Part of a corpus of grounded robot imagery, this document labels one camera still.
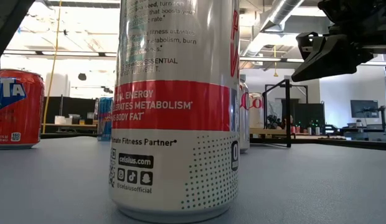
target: fluorescent light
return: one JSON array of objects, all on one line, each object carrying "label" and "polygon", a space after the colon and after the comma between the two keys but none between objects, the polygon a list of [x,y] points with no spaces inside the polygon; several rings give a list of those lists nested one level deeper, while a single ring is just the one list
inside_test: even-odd
[{"label": "fluorescent light", "polygon": [[33,51],[33,50],[5,50],[4,54],[28,54],[28,55],[35,55],[35,51]]},{"label": "fluorescent light", "polygon": [[249,49],[252,52],[259,52],[265,45],[285,45],[298,46],[296,37],[298,34],[265,34],[259,33],[257,37],[250,43]]},{"label": "fluorescent light", "polygon": [[362,65],[383,65],[383,66],[386,66],[386,62],[366,62],[366,63],[362,63]]},{"label": "fluorescent light", "polygon": [[299,59],[299,58],[287,58],[287,62],[303,63],[303,62],[304,62],[304,59]]},{"label": "fluorescent light", "polygon": [[292,16],[316,16],[325,17],[325,13],[318,7],[297,7],[291,13]]},{"label": "fluorescent light", "polygon": [[[76,0],[63,0],[62,2],[75,2]],[[120,3],[120,0],[78,0],[78,2],[87,2],[87,3]]]},{"label": "fluorescent light", "polygon": [[117,53],[105,53],[106,57],[117,57]]},{"label": "fluorescent light", "polygon": [[240,60],[246,62],[280,62],[281,58],[240,57]]},{"label": "fluorescent light", "polygon": [[[44,55],[55,55],[55,52],[42,52]],[[60,56],[99,56],[95,52],[57,52]]]}]

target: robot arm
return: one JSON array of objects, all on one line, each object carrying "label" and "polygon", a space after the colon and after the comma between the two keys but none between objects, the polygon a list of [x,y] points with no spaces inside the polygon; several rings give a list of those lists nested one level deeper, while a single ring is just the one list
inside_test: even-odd
[{"label": "robot arm", "polygon": [[318,7],[334,25],[322,36],[297,36],[305,61],[294,82],[352,74],[373,54],[386,54],[386,0],[322,0]]}]

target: yellow cable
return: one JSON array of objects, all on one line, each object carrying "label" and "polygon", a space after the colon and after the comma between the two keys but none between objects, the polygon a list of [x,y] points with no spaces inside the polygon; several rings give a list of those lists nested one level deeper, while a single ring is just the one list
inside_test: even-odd
[{"label": "yellow cable", "polygon": [[45,130],[46,130],[46,115],[47,115],[47,112],[48,112],[48,104],[49,104],[49,98],[50,98],[50,89],[52,88],[52,80],[53,80],[54,72],[55,72],[55,63],[56,63],[56,58],[57,58],[57,50],[59,48],[59,27],[60,27],[60,12],[61,12],[61,9],[62,9],[62,0],[59,1],[59,14],[57,16],[55,55],[54,55],[54,62],[52,64],[52,72],[50,74],[48,96],[46,97],[46,102],[45,102],[44,127],[42,128],[42,134],[45,134]]},{"label": "yellow cable", "polygon": [[275,62],[275,74],[273,75],[274,77],[279,77],[278,73],[276,72],[277,68],[278,68],[278,63]]}]

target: gray table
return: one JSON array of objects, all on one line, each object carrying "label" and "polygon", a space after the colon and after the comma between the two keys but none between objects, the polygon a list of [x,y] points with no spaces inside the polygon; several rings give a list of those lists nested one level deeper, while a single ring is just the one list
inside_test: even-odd
[{"label": "gray table", "polygon": [[[0,151],[0,224],[141,223],[108,197],[109,144],[46,139]],[[205,223],[386,223],[386,152],[322,145],[252,147],[233,207]]]}]

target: can bottom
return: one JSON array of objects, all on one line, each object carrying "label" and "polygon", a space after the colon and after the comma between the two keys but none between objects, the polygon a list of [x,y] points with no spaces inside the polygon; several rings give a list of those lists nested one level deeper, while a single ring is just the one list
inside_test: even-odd
[{"label": "can bottom", "polygon": [[31,149],[36,144],[0,144],[0,150]]},{"label": "can bottom", "polygon": [[111,141],[110,138],[97,137],[98,141]]},{"label": "can bottom", "polygon": [[195,223],[209,220],[218,217],[225,213],[230,205],[222,205],[217,208],[208,208],[206,210],[196,212],[154,212],[130,209],[124,206],[117,205],[118,209],[125,215],[151,223]]}]

